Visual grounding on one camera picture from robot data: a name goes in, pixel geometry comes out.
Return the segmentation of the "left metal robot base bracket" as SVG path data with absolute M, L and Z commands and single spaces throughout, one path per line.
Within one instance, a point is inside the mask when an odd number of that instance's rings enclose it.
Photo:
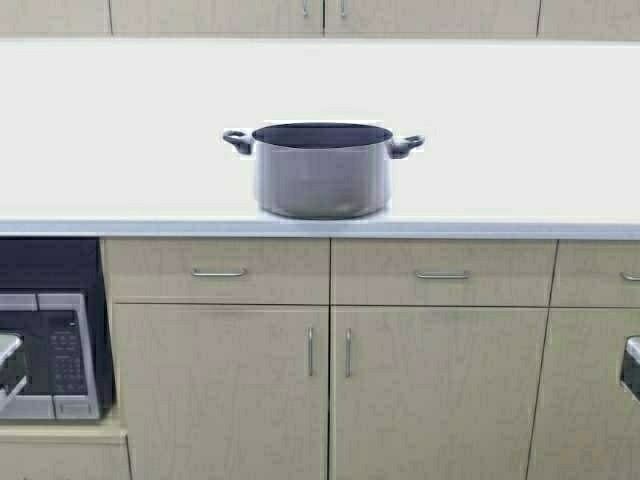
M 1 410 L 27 385 L 27 362 L 20 336 L 1 334 Z

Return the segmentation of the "right metal robot base bracket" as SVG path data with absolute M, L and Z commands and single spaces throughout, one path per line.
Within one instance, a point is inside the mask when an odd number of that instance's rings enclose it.
M 640 339 L 638 336 L 626 340 L 621 364 L 620 381 L 634 398 L 640 400 Z

